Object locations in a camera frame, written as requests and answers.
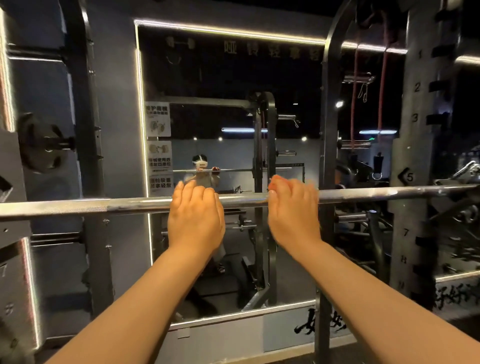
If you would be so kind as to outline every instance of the weight plate holder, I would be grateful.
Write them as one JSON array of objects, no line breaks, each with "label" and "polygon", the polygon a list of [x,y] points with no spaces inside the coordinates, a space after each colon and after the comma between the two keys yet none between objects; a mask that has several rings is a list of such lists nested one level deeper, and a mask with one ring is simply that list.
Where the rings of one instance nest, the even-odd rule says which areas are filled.
[{"label": "weight plate holder", "polygon": [[24,166],[36,173],[49,173],[61,167],[75,138],[63,136],[55,124],[41,122],[29,112],[18,119],[18,141]]}]

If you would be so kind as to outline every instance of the blue-white light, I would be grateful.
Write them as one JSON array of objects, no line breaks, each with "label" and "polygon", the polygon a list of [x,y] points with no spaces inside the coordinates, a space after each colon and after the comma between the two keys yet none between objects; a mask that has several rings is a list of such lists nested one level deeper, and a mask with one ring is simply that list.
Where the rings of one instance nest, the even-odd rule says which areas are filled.
[{"label": "blue-white light", "polygon": [[363,135],[393,135],[396,134],[397,130],[360,130],[360,134]]},{"label": "blue-white light", "polygon": [[224,133],[254,133],[254,128],[222,128]]}]

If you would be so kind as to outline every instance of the person's left hand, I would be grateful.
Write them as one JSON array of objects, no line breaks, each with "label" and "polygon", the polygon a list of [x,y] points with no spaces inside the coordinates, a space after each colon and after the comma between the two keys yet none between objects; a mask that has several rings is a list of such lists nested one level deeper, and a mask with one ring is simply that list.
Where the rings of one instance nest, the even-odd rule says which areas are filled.
[{"label": "person's left hand", "polygon": [[220,246],[225,234],[225,215],[213,188],[179,182],[173,192],[168,216],[170,247],[200,249],[208,256]]}]

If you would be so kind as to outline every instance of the barbell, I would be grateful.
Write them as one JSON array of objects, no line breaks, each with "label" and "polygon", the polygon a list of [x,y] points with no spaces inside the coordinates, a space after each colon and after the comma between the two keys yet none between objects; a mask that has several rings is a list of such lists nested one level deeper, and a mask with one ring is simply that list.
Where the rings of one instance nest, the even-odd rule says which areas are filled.
[{"label": "barbell", "polygon": [[[411,198],[442,197],[460,194],[475,189],[476,184],[456,186],[416,186],[351,188],[320,190],[319,204],[342,202],[367,202],[402,200]],[[225,208],[265,207],[266,193],[221,194],[220,202]],[[56,215],[89,214],[147,214],[168,212],[171,197],[95,198],[64,201],[4,202],[0,204],[0,221],[29,220]]]}]

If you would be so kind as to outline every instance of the reflected hand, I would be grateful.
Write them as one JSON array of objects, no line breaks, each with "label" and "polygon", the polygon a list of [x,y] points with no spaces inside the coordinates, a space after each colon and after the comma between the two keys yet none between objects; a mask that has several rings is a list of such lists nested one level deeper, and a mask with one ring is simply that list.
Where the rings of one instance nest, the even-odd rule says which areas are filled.
[{"label": "reflected hand", "polygon": [[273,176],[268,186],[268,226],[292,256],[306,243],[321,240],[318,190],[313,184]]},{"label": "reflected hand", "polygon": [[199,249],[207,256],[220,246],[225,234],[223,207],[213,188],[179,182],[168,215],[170,247]]}]

